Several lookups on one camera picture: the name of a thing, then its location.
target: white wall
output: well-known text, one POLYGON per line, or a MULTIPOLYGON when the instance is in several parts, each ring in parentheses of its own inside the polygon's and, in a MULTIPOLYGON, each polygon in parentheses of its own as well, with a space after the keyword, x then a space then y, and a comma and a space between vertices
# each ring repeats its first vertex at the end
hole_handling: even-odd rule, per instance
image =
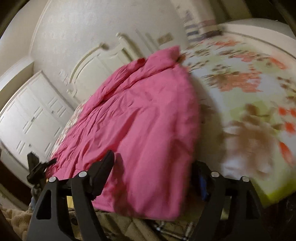
POLYGON ((7 27, 0 39, 0 76, 28 54, 34 29, 47 1, 29 1, 7 27))
POLYGON ((116 46, 117 32, 127 34, 144 56, 150 55, 136 29, 144 37, 149 33, 155 40, 171 32, 174 40, 161 48, 188 46, 185 30, 170 0, 52 0, 32 48, 34 72, 42 69, 72 104, 60 81, 60 70, 70 75, 77 61, 100 42, 111 48, 116 46))

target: pink blanket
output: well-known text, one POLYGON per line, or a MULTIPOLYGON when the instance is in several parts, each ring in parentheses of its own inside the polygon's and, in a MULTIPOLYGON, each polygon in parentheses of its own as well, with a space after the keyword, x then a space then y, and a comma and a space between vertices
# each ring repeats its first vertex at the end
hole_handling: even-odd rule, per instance
POLYGON ((176 63, 179 54, 175 46, 115 71, 84 105, 47 176, 71 178, 113 150, 115 165, 94 207, 175 219, 199 127, 197 97, 188 73, 176 63))

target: white door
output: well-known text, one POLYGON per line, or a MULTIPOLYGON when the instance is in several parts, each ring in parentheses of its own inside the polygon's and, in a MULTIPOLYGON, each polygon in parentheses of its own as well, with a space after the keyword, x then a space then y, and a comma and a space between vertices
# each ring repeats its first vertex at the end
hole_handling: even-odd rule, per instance
POLYGON ((73 110, 42 73, 36 74, 11 98, 0 116, 0 139, 28 168, 27 154, 48 160, 54 143, 73 110))
POLYGON ((48 111, 65 126, 73 115, 73 110, 57 95, 56 91, 48 83, 43 74, 40 74, 38 78, 39 79, 31 83, 28 88, 35 93, 38 100, 44 104, 48 111))
MULTIPOLYGON (((24 112, 18 101, 13 101, 0 118, 1 140, 26 168, 28 168, 27 154, 30 152, 36 153, 41 161, 46 160, 46 157, 26 137, 32 131, 32 123, 28 119, 28 115, 24 112)), ((37 143, 37 145, 40 148, 42 142, 37 143)))

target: metal screw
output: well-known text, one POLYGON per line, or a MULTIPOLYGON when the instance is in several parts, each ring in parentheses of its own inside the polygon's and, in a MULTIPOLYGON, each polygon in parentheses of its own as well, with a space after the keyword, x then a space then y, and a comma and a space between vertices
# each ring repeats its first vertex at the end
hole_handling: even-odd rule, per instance
POLYGON ((87 172, 83 171, 83 172, 80 172, 78 174, 79 177, 85 177, 87 175, 87 172))
POLYGON ((213 171, 213 172, 211 172, 211 176, 212 177, 219 177, 220 174, 219 174, 219 172, 213 171))
POLYGON ((54 182, 56 181, 56 179, 57 179, 56 177, 51 177, 51 178, 49 178, 48 181, 49 181, 50 183, 54 183, 54 182))
POLYGON ((248 177, 246 177, 246 176, 243 176, 243 177, 242 177, 242 180, 243 180, 245 183, 247 183, 247 182, 250 181, 250 179, 249 179, 248 177))

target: floral bedspread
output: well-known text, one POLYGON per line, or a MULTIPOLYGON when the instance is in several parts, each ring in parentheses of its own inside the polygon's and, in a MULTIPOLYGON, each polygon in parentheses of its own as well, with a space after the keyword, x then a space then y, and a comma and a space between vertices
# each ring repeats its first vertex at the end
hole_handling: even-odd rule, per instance
POLYGON ((226 177, 251 177, 267 205, 296 190, 296 60, 245 40, 204 40, 183 51, 183 66, 201 106, 197 158, 226 177))
POLYGON ((65 128, 63 129, 61 135, 59 136, 59 138, 56 140, 54 147, 52 149, 52 154, 53 155, 59 148, 60 144, 62 143, 62 141, 65 139, 66 134, 68 132, 68 130, 78 121, 79 115, 83 109, 83 105, 86 103, 87 100, 83 101, 74 111, 74 114, 72 115, 71 119, 68 121, 67 125, 65 126, 65 128))

